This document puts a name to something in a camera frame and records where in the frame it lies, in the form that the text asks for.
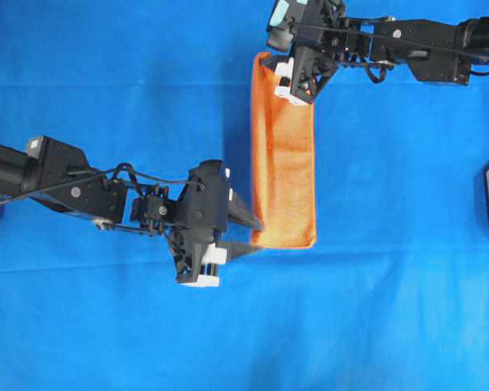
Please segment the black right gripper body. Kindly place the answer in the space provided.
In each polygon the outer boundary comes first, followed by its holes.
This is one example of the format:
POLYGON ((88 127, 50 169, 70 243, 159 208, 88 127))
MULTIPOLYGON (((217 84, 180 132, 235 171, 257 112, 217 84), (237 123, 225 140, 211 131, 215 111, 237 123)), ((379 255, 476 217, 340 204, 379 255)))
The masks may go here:
POLYGON ((289 50, 273 57, 280 77, 275 95, 294 105, 312 104, 341 66, 365 67, 369 38, 359 32, 368 24, 346 16, 343 1, 307 1, 289 50))

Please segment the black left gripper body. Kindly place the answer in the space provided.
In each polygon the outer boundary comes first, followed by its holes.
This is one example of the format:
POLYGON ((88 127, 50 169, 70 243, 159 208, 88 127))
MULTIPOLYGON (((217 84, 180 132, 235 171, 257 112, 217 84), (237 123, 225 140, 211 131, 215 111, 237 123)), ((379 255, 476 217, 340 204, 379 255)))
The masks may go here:
POLYGON ((174 259, 176 282, 191 288, 216 288, 218 267, 227 262, 227 250, 218 246, 227 229, 231 186, 227 167, 206 160, 189 171, 174 204, 173 225, 167 235, 174 259))

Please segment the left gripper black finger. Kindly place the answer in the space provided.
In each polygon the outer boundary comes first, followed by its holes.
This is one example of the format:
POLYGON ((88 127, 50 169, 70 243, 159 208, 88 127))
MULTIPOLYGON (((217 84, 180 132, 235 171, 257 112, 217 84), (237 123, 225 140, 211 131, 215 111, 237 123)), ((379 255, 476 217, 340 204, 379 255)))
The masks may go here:
POLYGON ((238 257, 243 257, 262 250, 262 247, 236 241, 220 241, 219 247, 227 251, 227 261, 232 261, 238 257))
POLYGON ((262 231, 264 225, 248 205, 232 188, 229 190, 228 221, 238 225, 247 226, 255 231, 262 231))

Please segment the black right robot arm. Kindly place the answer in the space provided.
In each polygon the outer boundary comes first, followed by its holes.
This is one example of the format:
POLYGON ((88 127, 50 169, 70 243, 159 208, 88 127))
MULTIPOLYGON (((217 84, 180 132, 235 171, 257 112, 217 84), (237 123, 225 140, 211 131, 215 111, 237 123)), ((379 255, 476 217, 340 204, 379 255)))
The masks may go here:
POLYGON ((277 1, 267 33, 277 53, 261 63, 280 77, 275 94, 294 105, 312 104, 340 68, 360 68, 374 84, 400 64, 430 84, 489 76, 489 16, 456 25, 353 18, 343 1, 277 1))

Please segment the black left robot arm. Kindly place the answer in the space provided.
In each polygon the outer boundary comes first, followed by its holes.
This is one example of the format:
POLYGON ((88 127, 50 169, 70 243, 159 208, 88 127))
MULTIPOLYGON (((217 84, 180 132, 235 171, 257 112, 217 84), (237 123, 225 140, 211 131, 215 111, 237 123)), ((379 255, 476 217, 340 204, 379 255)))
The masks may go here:
POLYGON ((218 268, 258 247, 222 240, 228 223, 262 231, 259 217, 233 189, 220 160, 204 160, 181 181, 178 199, 170 180, 136 171, 129 163, 110 170, 89 165, 82 149, 47 136, 26 152, 0 145, 0 207, 32 199, 57 213, 90 220, 102 231, 164 236, 176 281, 217 287, 218 268))

